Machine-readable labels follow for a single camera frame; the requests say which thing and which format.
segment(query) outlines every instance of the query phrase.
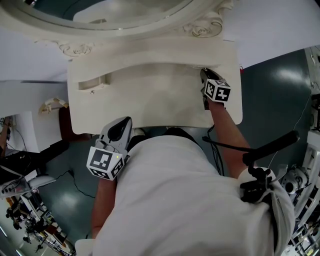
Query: black cable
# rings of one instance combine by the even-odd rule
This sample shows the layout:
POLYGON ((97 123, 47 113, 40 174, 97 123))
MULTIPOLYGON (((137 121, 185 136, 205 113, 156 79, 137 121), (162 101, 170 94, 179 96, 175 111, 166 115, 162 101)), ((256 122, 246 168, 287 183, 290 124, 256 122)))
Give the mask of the black cable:
POLYGON ((24 175, 22 175, 20 178, 18 178, 18 179, 16 179, 16 180, 12 181, 12 182, 11 182, 11 183, 9 183, 8 185, 5 185, 5 186, 2 188, 2 190, 5 190, 8 186, 10 186, 10 185, 12 185, 12 184, 15 184, 16 182, 21 181, 24 177, 25 177, 25 176, 24 176, 24 175))
POLYGON ((298 202, 298 197, 301 195, 301 193, 302 193, 303 190, 304 190, 304 188, 300 188, 300 189, 298 190, 298 192, 296 192, 296 195, 295 195, 294 200, 293 200, 293 202, 292 202, 292 204, 293 204, 294 206, 297 204, 297 202, 298 202))
POLYGON ((69 173, 70 176, 73 178, 73 184, 74 184, 74 186, 76 187, 76 189, 77 189, 80 193, 82 193, 83 195, 85 195, 85 196, 87 196, 87 197, 91 197, 91 198, 95 199, 94 196, 89 195, 89 194, 86 194, 86 193, 84 193, 83 191, 81 191, 81 190, 78 188, 78 186, 77 186, 77 184, 76 184, 76 179, 75 179, 74 173, 73 173, 72 171, 70 171, 70 170, 65 171, 63 174, 59 175, 55 180, 58 180, 60 177, 62 177, 62 176, 65 175, 66 173, 69 173))
POLYGON ((69 172, 69 170, 65 171, 64 174, 59 175, 57 178, 55 178, 55 180, 59 179, 60 177, 62 177, 63 175, 65 175, 68 172, 69 172))
POLYGON ((9 145, 14 151, 18 151, 18 150, 16 150, 13 146, 11 146, 8 142, 6 143, 7 145, 9 145))
POLYGON ((21 182, 21 179, 20 179, 19 182, 12 188, 12 190, 14 190, 16 187, 18 187, 19 184, 20 184, 20 182, 21 182))
MULTIPOLYGON (((215 128, 215 125, 213 125, 208 131, 207 131, 207 135, 209 140, 211 140, 210 137, 210 132, 215 128)), ((222 157, 220 155, 219 149, 218 147, 213 144, 210 143, 211 149, 212 149, 212 154, 213 154, 213 159, 215 162, 215 166, 216 166, 216 170, 219 173, 219 175, 225 176, 225 168, 224 168, 224 164, 222 162, 222 157)))
POLYGON ((80 1, 81 1, 81 0, 77 0, 77 1, 73 2, 72 4, 70 4, 70 5, 67 7, 67 9, 65 9, 65 11, 63 12, 63 14, 62 14, 62 19, 65 17, 67 11, 69 11, 69 9, 70 9, 72 6, 74 6, 75 4, 79 3, 80 1))
POLYGON ((25 148, 25 151, 27 152, 27 153, 29 153, 28 152, 28 150, 27 150, 27 146, 26 146, 26 143, 25 143, 25 140, 24 140, 24 137, 22 136, 22 134, 20 133, 20 131, 18 131, 16 128, 15 128, 15 130, 18 132, 18 134, 21 136, 21 139, 22 139, 22 142, 23 142, 23 145, 24 145, 24 148, 25 148))
POLYGON ((221 146, 221 147, 228 148, 228 149, 232 149, 232 150, 238 150, 238 151, 242 151, 242 152, 251 152, 251 151, 254 151, 254 149, 252 149, 252 148, 232 146, 232 145, 228 145, 228 144, 223 144, 223 143, 220 143, 220 142, 216 142, 216 141, 213 141, 213 140, 211 140, 209 137, 206 137, 206 136, 202 137, 202 140, 203 140, 204 142, 209 142, 209 143, 212 143, 212 144, 214 144, 214 145, 221 146))
POLYGON ((85 195, 85 196, 87 196, 87 197, 91 197, 91 198, 93 198, 93 199, 96 198, 96 197, 94 197, 94 196, 92 196, 92 195, 89 195, 89 194, 86 194, 86 193, 82 192, 82 191, 78 188, 78 186, 77 186, 77 184, 76 184, 75 177, 74 177, 74 176, 72 176, 72 177, 73 177, 73 184, 74 184, 74 186, 76 187, 76 189, 77 189, 80 193, 82 193, 83 195, 85 195))

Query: white panel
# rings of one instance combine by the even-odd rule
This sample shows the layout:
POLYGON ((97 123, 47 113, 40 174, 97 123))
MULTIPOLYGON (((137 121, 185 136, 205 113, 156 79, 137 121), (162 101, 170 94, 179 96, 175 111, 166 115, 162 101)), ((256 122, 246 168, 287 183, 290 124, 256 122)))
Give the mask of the white panel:
POLYGON ((223 18, 224 39, 236 41, 244 68, 320 44, 314 0, 235 0, 223 18))
POLYGON ((0 27, 0 81, 67 80, 68 61, 58 46, 35 41, 0 27))
MULTIPOLYGON (((16 128, 30 152, 39 153, 61 140, 58 110, 38 114, 41 105, 55 97, 68 102, 66 84, 0 82, 0 117, 17 115, 16 128)), ((12 140, 17 150, 24 150, 22 139, 15 131, 12 140)))
POLYGON ((241 78, 234 43, 180 36, 113 45, 70 62, 73 131, 100 134, 106 124, 119 117, 131 117, 134 128, 211 127, 211 113, 205 111, 200 92, 199 66, 213 67, 232 87, 226 107, 234 122, 241 123, 241 78), (108 73, 109 86, 93 94, 79 90, 78 82, 108 73))
POLYGON ((320 132, 315 130, 310 130, 308 132, 307 143, 317 151, 320 151, 320 132))

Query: teal floor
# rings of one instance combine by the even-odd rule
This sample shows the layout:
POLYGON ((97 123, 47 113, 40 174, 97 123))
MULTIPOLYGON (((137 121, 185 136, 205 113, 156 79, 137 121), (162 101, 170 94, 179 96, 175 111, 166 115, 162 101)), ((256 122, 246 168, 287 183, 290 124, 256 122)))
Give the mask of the teal floor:
MULTIPOLYGON (((243 121, 238 125, 252 148, 258 148, 291 131, 305 108, 310 95, 309 71, 304 50, 274 58, 248 67, 241 75, 243 121)), ((274 158, 271 169, 277 170, 280 164, 302 164, 310 124, 311 102, 309 101, 301 120, 296 126, 300 140, 281 150, 274 158)), ((160 135, 165 127, 148 129, 153 135, 160 135)), ((213 155, 209 144, 202 141, 207 129, 184 128, 202 147, 213 164, 213 155)), ((69 169, 75 173, 77 186, 83 192, 94 196, 98 178, 86 168, 92 139, 86 142, 74 142, 67 151, 48 162, 47 173, 53 177, 69 169)), ((258 161, 258 165, 267 167, 271 156, 258 161)), ((78 192, 69 174, 56 182, 40 188, 45 205, 71 242, 90 235, 90 219, 94 200, 78 192)))

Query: white ornate table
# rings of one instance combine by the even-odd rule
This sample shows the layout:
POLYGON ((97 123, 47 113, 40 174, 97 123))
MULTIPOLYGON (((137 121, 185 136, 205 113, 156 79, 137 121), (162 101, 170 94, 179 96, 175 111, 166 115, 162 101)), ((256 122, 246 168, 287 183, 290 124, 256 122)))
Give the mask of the white ornate table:
POLYGON ((105 0, 68 19, 73 5, 60 17, 37 5, 1 0, 0 24, 57 44, 70 57, 75 133, 99 134, 121 116, 131 116, 134 127, 212 126, 200 93, 203 67, 232 86, 226 108, 235 123, 242 121, 237 53, 233 42, 221 38, 223 12, 232 9, 232 0, 105 0))

